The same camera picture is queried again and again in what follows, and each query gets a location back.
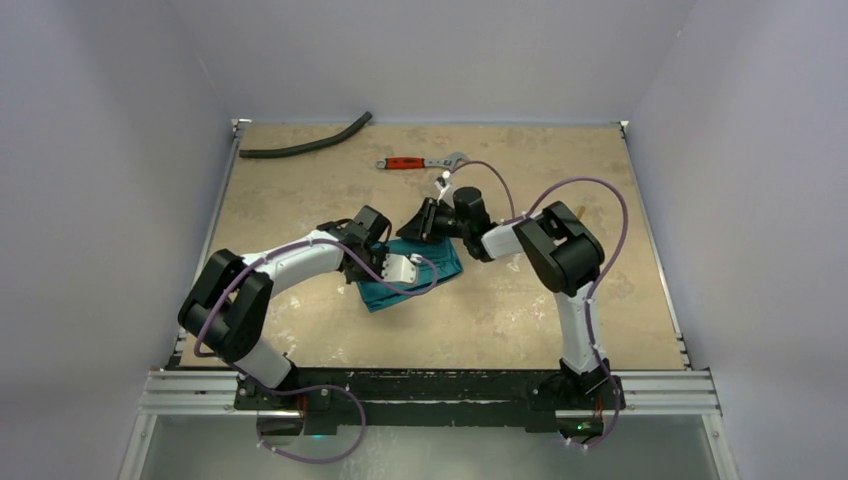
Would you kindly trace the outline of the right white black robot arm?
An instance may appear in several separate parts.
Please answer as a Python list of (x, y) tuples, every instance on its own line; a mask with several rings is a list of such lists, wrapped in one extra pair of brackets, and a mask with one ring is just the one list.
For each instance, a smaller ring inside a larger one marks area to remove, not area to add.
[(462, 187), (453, 192), (450, 203), (426, 198), (398, 236), (425, 243), (457, 238), (472, 258), (482, 262), (524, 255), (541, 284), (554, 294), (563, 338), (560, 371), (538, 386), (537, 393), (555, 392), (576, 407), (599, 396), (609, 379), (609, 363), (600, 346), (592, 296), (605, 253), (563, 203), (510, 224), (497, 224), (480, 190)]

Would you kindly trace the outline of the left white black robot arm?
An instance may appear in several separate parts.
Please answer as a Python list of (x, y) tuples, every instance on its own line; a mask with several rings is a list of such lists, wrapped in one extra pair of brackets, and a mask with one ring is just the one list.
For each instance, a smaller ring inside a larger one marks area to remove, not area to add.
[(319, 225), (304, 237), (255, 254), (214, 252), (177, 314), (209, 354), (253, 377), (272, 408), (292, 405), (298, 369), (262, 336), (271, 300), (308, 279), (341, 272), (347, 282), (374, 282), (383, 275), (388, 248), (381, 238), (390, 220), (370, 206), (352, 219)]

